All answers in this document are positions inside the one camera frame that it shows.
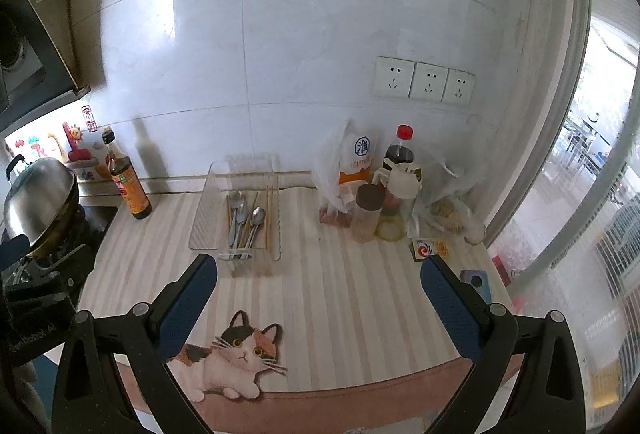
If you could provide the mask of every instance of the cat illustration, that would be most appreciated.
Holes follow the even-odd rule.
[[[255,375],[258,372],[271,369],[284,374],[286,371],[276,363],[276,343],[281,336],[279,324],[260,331],[249,325],[244,311],[238,311],[210,348],[185,344],[167,366],[190,401],[202,401],[209,391],[222,391],[231,400],[240,396],[257,398],[260,388],[255,384]]]

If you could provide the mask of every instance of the range hood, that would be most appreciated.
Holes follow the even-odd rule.
[[[0,133],[89,91],[79,75],[68,0],[0,0]]]

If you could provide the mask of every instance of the dark liquid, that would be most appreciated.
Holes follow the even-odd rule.
[[[391,145],[386,150],[385,158],[389,158],[396,165],[398,163],[413,163],[414,153],[411,151],[411,149],[407,149],[407,147],[405,146]],[[391,170],[391,167],[389,167],[385,163],[383,163],[382,166],[387,170]]]
[[[109,173],[112,176],[117,176],[118,174],[122,174],[130,166],[131,166],[131,160],[129,159],[129,156],[124,156],[116,160],[112,159],[109,162]],[[131,215],[134,216],[136,219],[144,219],[149,214],[151,214],[152,209],[153,208],[151,207],[151,201],[149,201],[149,204],[146,206],[144,210],[142,210],[142,212],[138,212],[137,214],[134,214],[132,212]]]

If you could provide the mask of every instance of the spoon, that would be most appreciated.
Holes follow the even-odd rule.
[[[251,248],[251,245],[254,244],[255,233],[258,231],[258,228],[264,221],[265,211],[262,207],[255,207],[255,210],[251,213],[251,217],[249,218],[249,225],[251,225],[251,230],[249,231],[249,238],[246,240],[245,248]]]
[[[240,232],[242,231],[242,225],[246,222],[246,219],[249,217],[249,208],[244,204],[238,207],[238,213],[236,214],[236,238],[233,242],[233,248],[236,249],[238,247],[238,240],[240,239]]]
[[[229,246],[234,244],[234,237],[236,236],[236,217],[238,216],[238,208],[240,208],[240,205],[244,205],[244,194],[239,191],[231,192],[231,194],[229,194],[229,206],[234,213],[231,216],[229,235],[226,238],[226,244]]]

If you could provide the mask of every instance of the electrical socket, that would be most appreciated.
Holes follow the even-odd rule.
[[[409,60],[378,57],[374,94],[406,98],[411,89],[415,63]]]
[[[471,93],[474,90],[475,84],[475,75],[467,73],[466,71],[450,69],[442,101],[445,104],[468,106],[469,101],[471,101]]]
[[[416,62],[409,98],[439,102],[442,100],[442,93],[444,93],[447,73],[449,70],[442,66]]]

